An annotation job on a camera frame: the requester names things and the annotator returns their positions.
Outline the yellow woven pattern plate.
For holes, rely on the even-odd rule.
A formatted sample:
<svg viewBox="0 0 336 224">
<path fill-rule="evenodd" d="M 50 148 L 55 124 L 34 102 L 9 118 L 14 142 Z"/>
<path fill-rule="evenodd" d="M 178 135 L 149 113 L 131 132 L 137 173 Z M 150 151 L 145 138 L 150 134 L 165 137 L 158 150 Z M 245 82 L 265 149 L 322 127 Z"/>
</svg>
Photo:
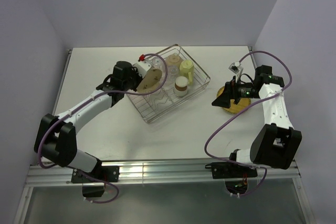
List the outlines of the yellow woven pattern plate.
<svg viewBox="0 0 336 224">
<path fill-rule="evenodd" d="M 219 91 L 217 92 L 216 97 L 218 97 L 224 90 L 224 87 L 221 87 Z M 238 114 L 245 108 L 247 108 L 249 105 L 251 105 L 251 99 L 250 98 L 241 98 L 236 104 L 234 104 L 234 101 L 231 100 L 231 107 L 229 109 L 222 108 L 224 111 L 230 113 L 230 114 Z"/>
</svg>

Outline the cream floral plate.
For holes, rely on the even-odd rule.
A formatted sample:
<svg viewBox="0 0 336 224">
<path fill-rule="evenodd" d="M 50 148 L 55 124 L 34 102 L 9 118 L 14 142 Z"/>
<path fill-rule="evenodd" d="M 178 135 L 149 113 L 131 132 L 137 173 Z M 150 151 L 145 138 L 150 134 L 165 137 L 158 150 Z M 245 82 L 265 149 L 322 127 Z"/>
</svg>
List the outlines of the cream floral plate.
<svg viewBox="0 0 336 224">
<path fill-rule="evenodd" d="M 160 69 L 150 69 L 144 79 L 137 86 L 137 93 L 149 93 L 158 88 L 162 78 Z"/>
</svg>

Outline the clear faceted drinking glass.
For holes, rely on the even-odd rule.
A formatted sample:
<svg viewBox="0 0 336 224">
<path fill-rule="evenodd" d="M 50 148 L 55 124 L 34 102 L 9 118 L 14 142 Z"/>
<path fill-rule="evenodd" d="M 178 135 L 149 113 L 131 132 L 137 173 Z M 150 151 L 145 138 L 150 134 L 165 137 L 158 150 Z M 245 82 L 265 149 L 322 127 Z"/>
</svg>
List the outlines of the clear faceted drinking glass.
<svg viewBox="0 0 336 224">
<path fill-rule="evenodd" d="M 180 74 L 179 67 L 175 65 L 168 66 L 166 82 L 174 82 L 175 79 L 179 76 L 179 74 Z"/>
</svg>

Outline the brown white ceramic cup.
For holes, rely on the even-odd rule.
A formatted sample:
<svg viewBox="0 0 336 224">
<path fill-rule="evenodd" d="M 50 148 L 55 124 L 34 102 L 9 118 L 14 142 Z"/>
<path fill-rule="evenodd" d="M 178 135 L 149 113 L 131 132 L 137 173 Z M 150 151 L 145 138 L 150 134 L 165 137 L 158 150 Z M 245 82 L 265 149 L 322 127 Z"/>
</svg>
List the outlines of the brown white ceramic cup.
<svg viewBox="0 0 336 224">
<path fill-rule="evenodd" d="M 174 82 L 174 94 L 178 97 L 184 97 L 188 93 L 188 79 L 184 76 L 179 76 Z"/>
</svg>

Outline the pale yellow mug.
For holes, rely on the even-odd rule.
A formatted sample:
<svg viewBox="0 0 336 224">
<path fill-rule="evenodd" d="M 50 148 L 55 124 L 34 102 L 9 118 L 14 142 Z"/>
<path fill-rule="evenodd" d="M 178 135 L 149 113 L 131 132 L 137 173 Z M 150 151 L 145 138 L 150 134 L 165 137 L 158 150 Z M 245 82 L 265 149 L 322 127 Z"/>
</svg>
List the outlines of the pale yellow mug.
<svg viewBox="0 0 336 224">
<path fill-rule="evenodd" d="M 180 64 L 180 75 L 188 79 L 188 85 L 194 82 L 194 64 L 192 60 L 183 60 Z"/>
</svg>

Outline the white ceramic bowl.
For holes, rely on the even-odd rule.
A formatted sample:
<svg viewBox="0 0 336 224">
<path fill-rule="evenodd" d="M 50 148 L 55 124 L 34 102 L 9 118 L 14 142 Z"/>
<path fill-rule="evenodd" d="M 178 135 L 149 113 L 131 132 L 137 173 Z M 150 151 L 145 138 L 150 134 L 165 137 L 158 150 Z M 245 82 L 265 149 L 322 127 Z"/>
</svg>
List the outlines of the white ceramic bowl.
<svg viewBox="0 0 336 224">
<path fill-rule="evenodd" d="M 165 58 L 165 62 L 168 68 L 176 67 L 179 69 L 183 59 L 178 54 L 173 53 Z"/>
</svg>

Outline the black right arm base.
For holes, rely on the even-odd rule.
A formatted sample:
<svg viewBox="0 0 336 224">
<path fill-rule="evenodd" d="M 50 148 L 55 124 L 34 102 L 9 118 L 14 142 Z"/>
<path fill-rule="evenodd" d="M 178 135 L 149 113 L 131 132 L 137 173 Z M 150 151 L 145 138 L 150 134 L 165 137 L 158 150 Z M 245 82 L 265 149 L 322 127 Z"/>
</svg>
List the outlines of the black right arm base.
<svg viewBox="0 0 336 224">
<path fill-rule="evenodd" d="M 258 173 L 255 169 L 240 166 L 230 162 L 212 162 L 205 165 L 212 173 L 212 179 L 237 179 L 225 182 L 227 191 L 236 196 L 247 193 L 248 178 L 255 178 Z"/>
</svg>

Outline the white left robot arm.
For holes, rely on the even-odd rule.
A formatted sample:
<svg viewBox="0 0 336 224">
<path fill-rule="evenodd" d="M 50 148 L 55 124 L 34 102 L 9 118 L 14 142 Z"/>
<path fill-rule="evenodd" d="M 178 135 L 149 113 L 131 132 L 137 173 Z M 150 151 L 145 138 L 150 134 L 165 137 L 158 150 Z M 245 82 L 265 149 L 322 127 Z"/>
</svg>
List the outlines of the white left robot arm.
<svg viewBox="0 0 336 224">
<path fill-rule="evenodd" d="M 98 114 L 118 103 L 125 92 L 135 91 L 150 68 L 143 62 L 119 61 L 112 74 L 82 102 L 58 115 L 43 116 L 34 145 L 38 157 L 61 167 L 81 170 L 89 181 L 98 181 L 102 176 L 100 161 L 77 148 L 77 133 Z"/>
</svg>

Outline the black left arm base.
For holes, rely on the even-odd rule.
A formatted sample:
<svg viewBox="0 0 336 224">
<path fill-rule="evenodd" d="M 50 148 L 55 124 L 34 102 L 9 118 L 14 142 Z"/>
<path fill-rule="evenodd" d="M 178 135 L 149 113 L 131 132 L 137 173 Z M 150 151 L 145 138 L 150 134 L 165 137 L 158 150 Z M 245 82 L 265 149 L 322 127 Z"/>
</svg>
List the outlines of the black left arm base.
<svg viewBox="0 0 336 224">
<path fill-rule="evenodd" d="M 120 167 L 117 165 L 103 166 L 102 161 L 98 160 L 91 172 L 84 172 L 78 168 L 72 171 L 71 183 L 82 184 L 82 195 L 84 200 L 92 204 L 107 204 L 114 201 L 119 195 L 119 188 L 113 184 L 118 182 Z M 115 195 L 105 201 L 99 201 L 107 186 L 115 189 Z"/>
</svg>

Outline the aluminium table front rail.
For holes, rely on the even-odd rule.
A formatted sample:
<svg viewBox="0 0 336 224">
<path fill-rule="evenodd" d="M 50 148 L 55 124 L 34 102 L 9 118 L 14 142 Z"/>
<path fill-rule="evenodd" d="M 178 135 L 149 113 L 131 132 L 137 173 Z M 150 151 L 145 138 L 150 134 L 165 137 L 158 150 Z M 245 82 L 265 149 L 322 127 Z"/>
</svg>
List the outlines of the aluminium table front rail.
<svg viewBox="0 0 336 224">
<path fill-rule="evenodd" d="M 115 185 L 168 184 L 210 182 L 212 172 L 205 165 L 212 163 L 210 158 L 167 159 L 158 161 L 117 161 L 104 162 L 103 166 L 119 166 L 119 179 Z M 73 186 L 72 170 L 62 167 L 43 169 L 31 166 L 25 187 Z"/>
</svg>

